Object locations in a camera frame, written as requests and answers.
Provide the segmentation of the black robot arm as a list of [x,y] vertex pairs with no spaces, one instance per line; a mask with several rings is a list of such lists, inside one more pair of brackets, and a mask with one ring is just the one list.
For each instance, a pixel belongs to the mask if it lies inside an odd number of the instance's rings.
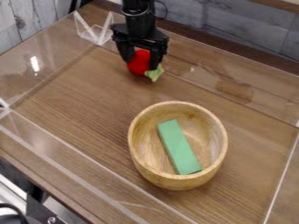
[[169,37],[156,28],[155,0],[123,0],[124,23],[112,24],[112,40],[124,62],[136,56],[136,48],[149,52],[148,66],[155,70],[168,51]]

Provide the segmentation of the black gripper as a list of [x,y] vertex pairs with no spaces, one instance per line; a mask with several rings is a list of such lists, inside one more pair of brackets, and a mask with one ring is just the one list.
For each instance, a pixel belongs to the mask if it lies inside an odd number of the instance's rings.
[[112,24],[109,28],[123,61],[129,62],[133,59],[135,47],[139,47],[149,51],[149,69],[155,70],[167,54],[169,37],[157,28],[145,36],[131,34],[125,24]]

